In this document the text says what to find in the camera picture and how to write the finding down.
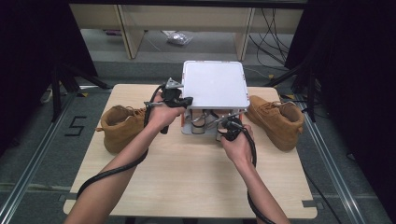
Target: person's left arm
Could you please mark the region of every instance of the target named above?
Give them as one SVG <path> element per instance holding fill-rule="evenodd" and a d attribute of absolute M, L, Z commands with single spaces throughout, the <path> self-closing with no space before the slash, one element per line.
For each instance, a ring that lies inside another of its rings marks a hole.
<path fill-rule="evenodd" d="M 136 161 L 146 152 L 160 130 L 171 124 L 183 112 L 183 107 L 169 108 L 166 105 L 153 107 L 148 125 L 100 173 Z M 104 223 L 128 186 L 135 168 L 89 185 L 80 194 L 64 223 Z"/>

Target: brown suede boot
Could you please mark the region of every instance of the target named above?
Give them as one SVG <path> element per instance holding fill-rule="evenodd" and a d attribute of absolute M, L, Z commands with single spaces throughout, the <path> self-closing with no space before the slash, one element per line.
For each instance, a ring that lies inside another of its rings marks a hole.
<path fill-rule="evenodd" d="M 252 95 L 246 116 L 264 128 L 274 145 L 283 151 L 294 149 L 303 131 L 303 113 L 293 102 L 267 102 Z"/>
<path fill-rule="evenodd" d="M 146 108 L 133 109 L 129 106 L 115 105 L 101 117 L 102 128 L 105 131 L 105 147 L 111 153 L 121 152 L 142 130 Z"/>

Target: light wood tabletop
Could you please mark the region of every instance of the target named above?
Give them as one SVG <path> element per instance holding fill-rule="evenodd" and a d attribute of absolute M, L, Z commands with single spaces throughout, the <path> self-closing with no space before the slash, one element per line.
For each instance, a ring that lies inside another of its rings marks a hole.
<path fill-rule="evenodd" d="M 119 84 L 108 99 L 104 112 L 113 105 L 144 107 L 158 86 Z M 249 87 L 249 95 L 278 101 L 273 88 Z M 288 218 L 314 218 L 318 211 L 312 204 L 303 167 L 296 149 L 283 152 L 269 140 L 265 131 L 250 124 L 257 148 L 257 170 Z M 96 175 L 114 155 L 103 144 L 104 132 L 95 132 L 79 168 L 70 193 Z M 68 214 L 74 200 L 66 200 Z M 158 134 L 140 163 L 112 216 L 127 217 L 255 217 L 248 205 L 247 188 L 221 143 L 212 135 L 183 134 L 181 118 L 169 127 L 168 134 Z"/>

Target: person's right arm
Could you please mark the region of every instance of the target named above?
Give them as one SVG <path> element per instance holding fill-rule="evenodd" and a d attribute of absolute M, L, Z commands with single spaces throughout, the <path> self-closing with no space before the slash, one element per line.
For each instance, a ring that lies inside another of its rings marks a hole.
<path fill-rule="evenodd" d="M 245 127 L 253 138 L 251 127 L 248 125 Z M 290 223 L 282 208 L 262 182 L 262 179 L 251 162 L 250 145 L 245 135 L 240 133 L 232 142 L 221 137 L 221 143 L 223 144 L 228 158 L 233 162 L 236 170 L 244 179 L 250 198 L 259 211 L 275 223 Z M 257 222 L 264 223 L 258 217 Z"/>

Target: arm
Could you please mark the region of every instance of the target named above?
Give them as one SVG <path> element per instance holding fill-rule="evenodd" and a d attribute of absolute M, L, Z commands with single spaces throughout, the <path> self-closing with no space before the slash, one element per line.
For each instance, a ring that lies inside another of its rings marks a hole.
<path fill-rule="evenodd" d="M 156 96 L 155 102 L 158 101 L 161 101 L 159 95 Z M 145 153 L 158 132 L 183 112 L 183 107 L 154 106 L 145 129 L 100 173 L 136 161 Z M 135 167 L 89 185 L 79 196 L 64 223 L 104 223 L 128 186 L 134 170 Z"/>
<path fill-rule="evenodd" d="M 245 126 L 253 138 L 251 127 Z M 244 179 L 247 185 L 247 191 L 256 207 L 270 220 L 278 223 L 290 223 L 282 208 L 276 202 L 271 192 L 262 182 L 259 174 L 257 173 L 254 165 L 251 163 L 251 152 L 247 138 L 240 133 L 238 137 L 232 141 L 227 141 L 221 137 L 221 143 L 227 153 L 228 158 L 233 162 L 236 170 Z"/>

